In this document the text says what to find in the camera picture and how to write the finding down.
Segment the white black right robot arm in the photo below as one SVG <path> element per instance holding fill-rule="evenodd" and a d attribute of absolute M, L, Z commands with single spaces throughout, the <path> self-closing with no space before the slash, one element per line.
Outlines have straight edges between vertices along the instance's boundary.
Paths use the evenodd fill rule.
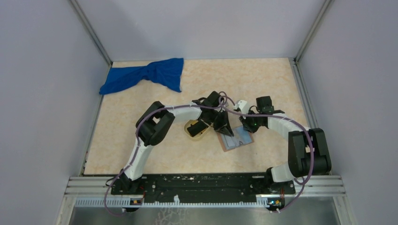
<path fill-rule="evenodd" d="M 325 137 L 320 128 L 308 128 L 294 122 L 284 111 L 276 110 L 271 97 L 256 99 L 255 110 L 245 100 L 239 100 L 234 110 L 244 130 L 255 133 L 260 127 L 276 131 L 288 143 L 287 162 L 267 169 L 268 177 L 264 187 L 270 193 L 277 193 L 283 182 L 311 175 L 325 175 L 331 171 L 331 159 Z"/>

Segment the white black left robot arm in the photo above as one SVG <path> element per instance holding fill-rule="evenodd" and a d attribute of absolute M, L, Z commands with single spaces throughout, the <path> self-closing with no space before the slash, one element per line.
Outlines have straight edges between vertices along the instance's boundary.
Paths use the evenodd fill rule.
<path fill-rule="evenodd" d="M 155 145 L 166 137 L 175 122 L 186 122 L 189 137 L 198 138 L 208 128 L 219 134 L 234 136 L 228 113 L 222 109 L 224 100 L 213 91 L 208 97 L 191 101 L 186 105 L 165 106 L 156 101 L 150 105 L 136 123 L 136 141 L 127 165 L 121 170 L 119 178 L 124 179 L 122 188 L 129 194 L 140 190 L 140 178 L 147 159 Z"/>

